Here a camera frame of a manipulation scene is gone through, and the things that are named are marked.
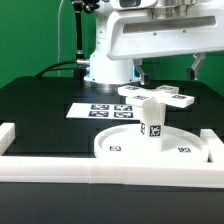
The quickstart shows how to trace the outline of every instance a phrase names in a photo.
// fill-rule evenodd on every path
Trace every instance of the white plastic object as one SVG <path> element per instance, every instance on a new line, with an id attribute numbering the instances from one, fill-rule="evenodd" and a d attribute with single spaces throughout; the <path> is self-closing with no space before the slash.
<path id="1" fill-rule="evenodd" d="M 137 138 L 139 140 L 138 147 L 142 147 L 144 144 L 148 145 L 147 147 L 150 148 L 148 154 L 160 152 L 163 149 L 166 104 L 183 108 L 194 102 L 194 97 L 180 95 L 178 91 L 179 88 L 167 85 L 157 87 L 154 90 L 130 85 L 118 88 L 120 95 L 127 96 L 127 104 L 140 107 L 139 133 L 142 137 Z"/>
<path id="2" fill-rule="evenodd" d="M 6 151 L 15 139 L 15 124 L 3 123 L 0 126 L 0 155 Z"/>
<path id="3" fill-rule="evenodd" d="M 224 144 L 211 129 L 201 130 L 201 139 L 209 147 L 209 159 L 213 163 L 224 164 Z"/>
<path id="4" fill-rule="evenodd" d="M 107 25 L 112 60 L 148 58 L 224 49 L 224 1 L 198 1 L 187 16 L 153 20 L 148 9 L 113 12 Z"/>
<path id="5" fill-rule="evenodd" d="M 208 132 L 213 147 L 218 137 Z M 224 163 L 1 156 L 0 181 L 224 188 Z"/>
<path id="6" fill-rule="evenodd" d="M 114 161 L 142 161 L 163 163 L 207 162 L 209 149 L 196 135 L 171 128 L 163 128 L 162 150 L 144 138 L 138 124 L 121 125 L 102 131 L 94 141 L 94 153 L 99 159 Z"/>

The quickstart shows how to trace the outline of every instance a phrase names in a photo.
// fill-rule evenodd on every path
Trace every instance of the black cable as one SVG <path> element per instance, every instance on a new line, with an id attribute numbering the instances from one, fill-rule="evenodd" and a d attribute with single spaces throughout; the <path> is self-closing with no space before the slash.
<path id="1" fill-rule="evenodd" d="M 76 60 L 59 62 L 59 63 L 57 63 L 57 64 L 54 64 L 54 65 L 51 65 L 51 66 L 45 68 L 45 69 L 42 70 L 41 72 L 37 73 L 35 76 L 36 76 L 37 78 L 41 78 L 41 77 L 43 76 L 44 73 L 50 71 L 50 70 L 53 69 L 53 68 L 59 67 L 59 66 L 61 66 L 61 65 L 69 65 L 69 64 L 75 64 L 75 63 L 76 63 Z"/>
<path id="2" fill-rule="evenodd" d="M 54 71 L 68 71 L 68 70 L 74 70 L 75 68 L 53 68 L 53 69 L 48 69 L 48 70 L 45 70 L 45 72 L 43 73 L 43 74 L 45 74 L 45 73 L 47 73 L 47 72 L 54 72 Z"/>
<path id="3" fill-rule="evenodd" d="M 76 43 L 77 51 L 76 58 L 84 59 L 84 53 L 82 48 L 82 18 L 81 12 L 75 12 L 75 21 L 76 21 Z"/>

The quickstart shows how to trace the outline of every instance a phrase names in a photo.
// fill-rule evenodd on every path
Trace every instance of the black table surface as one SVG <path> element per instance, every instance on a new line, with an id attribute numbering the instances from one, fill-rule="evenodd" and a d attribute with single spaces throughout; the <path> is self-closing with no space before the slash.
<path id="1" fill-rule="evenodd" d="M 206 85 L 151 81 L 195 97 L 167 107 L 166 125 L 197 135 L 212 128 L 224 140 L 224 98 Z M 100 131 L 134 121 L 67 119 L 73 102 L 123 104 L 116 92 L 85 88 L 70 78 L 18 78 L 0 90 L 0 122 L 15 122 L 16 141 L 4 156 L 94 157 Z M 158 186 L 0 183 L 0 223 L 223 223 L 221 189 Z"/>

